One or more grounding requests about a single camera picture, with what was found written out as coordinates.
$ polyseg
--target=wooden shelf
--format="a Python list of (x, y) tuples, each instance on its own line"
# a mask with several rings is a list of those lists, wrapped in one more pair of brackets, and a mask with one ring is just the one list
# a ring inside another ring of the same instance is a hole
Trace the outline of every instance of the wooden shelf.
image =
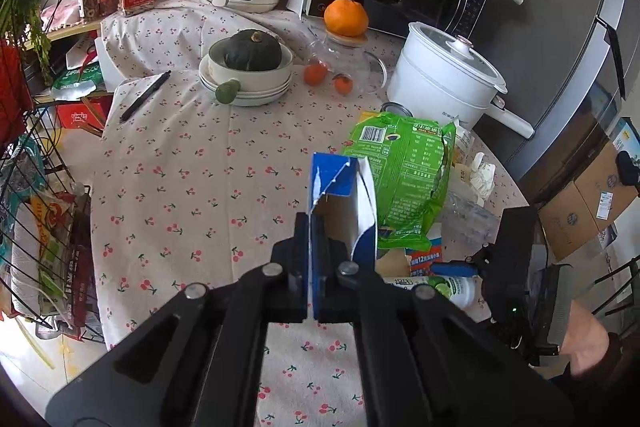
[[(59, 30), (55, 30), (52, 32), (47, 33), (47, 37), (49, 37), (50, 41), (58, 41), (60, 39), (65, 39), (67, 37), (73, 37), (74, 35), (79, 35), (81, 33), (88, 33), (90, 31), (93, 30), (99, 30), (100, 29), (100, 24), (102, 23), (102, 19), (98, 20), (98, 21), (93, 21), (93, 22), (88, 22), (88, 23), (83, 23), (83, 24), (77, 24), (75, 26), (69, 26), (67, 28), (62, 28)], [(26, 43), (26, 48), (28, 50), (32, 49), (33, 46), (31, 45), (31, 42), (27, 42)]]
[[(113, 94), (112, 92), (107, 92), (104, 89), (96, 89), (95, 91), (90, 92), (86, 97), (87, 98), (100, 98), (101, 96), (107, 96), (108, 94)], [(55, 105), (60, 103), (82, 103), (79, 100), (77, 102), (67, 102), (65, 100), (53, 100), (49, 93), (47, 94), (37, 94), (33, 97), (33, 102), (36, 105)]]

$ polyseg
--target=pen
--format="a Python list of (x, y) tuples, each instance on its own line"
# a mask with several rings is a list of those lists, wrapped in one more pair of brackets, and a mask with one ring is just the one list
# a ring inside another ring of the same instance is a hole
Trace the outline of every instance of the pen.
[(171, 76), (171, 71), (167, 71), (163, 73), (160, 78), (158, 78), (153, 84), (147, 87), (146, 91), (140, 95), (120, 117), (120, 123), (125, 123), (129, 118), (131, 118), (134, 113), (142, 107), (142, 105), (151, 97), (153, 93), (155, 93), (158, 89), (162, 87), (162, 84), (166, 82), (166, 80)]

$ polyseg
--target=orange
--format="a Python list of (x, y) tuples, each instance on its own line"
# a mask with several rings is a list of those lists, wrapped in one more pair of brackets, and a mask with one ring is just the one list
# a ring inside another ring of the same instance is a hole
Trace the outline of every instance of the orange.
[(343, 95), (348, 95), (353, 90), (353, 80), (344, 74), (334, 76), (334, 88)]
[(357, 37), (367, 31), (369, 16), (359, 2), (335, 0), (324, 10), (324, 24), (331, 33)]
[(303, 78), (309, 86), (318, 86), (324, 80), (326, 72), (329, 70), (322, 62), (309, 64), (304, 71)]

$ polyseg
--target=white electric cooker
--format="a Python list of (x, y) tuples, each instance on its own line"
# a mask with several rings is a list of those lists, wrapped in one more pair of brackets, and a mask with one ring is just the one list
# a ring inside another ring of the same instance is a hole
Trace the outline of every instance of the white electric cooker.
[(409, 36), (386, 92), (415, 118), (444, 125), (458, 118), (472, 129), (483, 114), (529, 139), (530, 123), (504, 108), (506, 83), (467, 39), (423, 23), (409, 24)]

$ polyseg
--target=stack of plates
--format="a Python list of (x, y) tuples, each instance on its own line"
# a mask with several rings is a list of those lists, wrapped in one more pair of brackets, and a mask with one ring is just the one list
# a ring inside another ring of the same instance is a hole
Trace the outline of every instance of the stack of plates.
[[(210, 60), (208, 56), (204, 57), (200, 62), (200, 80), (202, 81), (202, 85), (204, 87), (215, 94), (216, 89), (218, 89), (218, 83), (213, 78), (211, 78), (211, 75), (209, 74), (207, 60)], [(287, 92), (290, 84), (291, 75), (289, 75), (289, 78), (287, 78), (284, 84), (282, 84), (280, 87), (276, 87), (275, 89), (257, 92), (239, 91), (236, 95), (236, 99), (230, 105), (235, 105), (238, 107), (255, 107), (257, 105), (264, 105), (266, 103), (275, 102)]]

